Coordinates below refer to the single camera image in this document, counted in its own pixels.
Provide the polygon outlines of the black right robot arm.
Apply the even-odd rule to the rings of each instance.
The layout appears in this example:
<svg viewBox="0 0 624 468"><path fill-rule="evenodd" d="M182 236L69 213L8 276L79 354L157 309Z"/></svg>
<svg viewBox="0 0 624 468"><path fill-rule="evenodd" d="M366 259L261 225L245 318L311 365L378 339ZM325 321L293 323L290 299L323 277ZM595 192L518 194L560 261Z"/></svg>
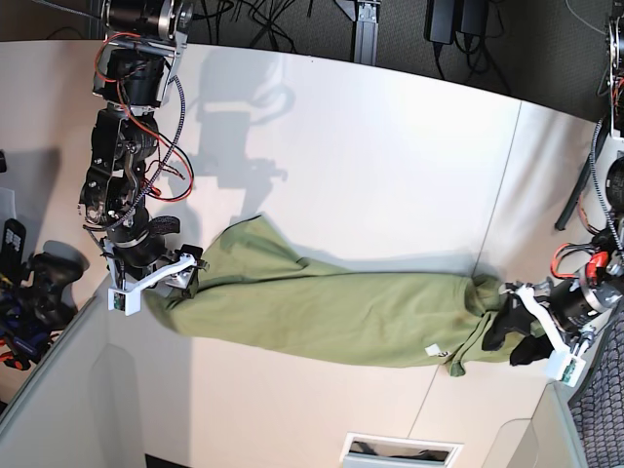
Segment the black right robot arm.
<svg viewBox="0 0 624 468"><path fill-rule="evenodd" d="M173 137L160 131L154 113L180 90L177 67L193 21L189 1L105 1L100 16L105 36L94 60L93 92L106 106L92 130L91 163L79 206L84 230L96 242L112 278L113 306L128 307L132 295L164 283L184 298L196 289L202 251L184 245L171 250L180 231L174 216L150 215L146 203L177 203L191 194L194 170L179 145L184 114ZM166 196L161 174L188 187Z"/></svg>

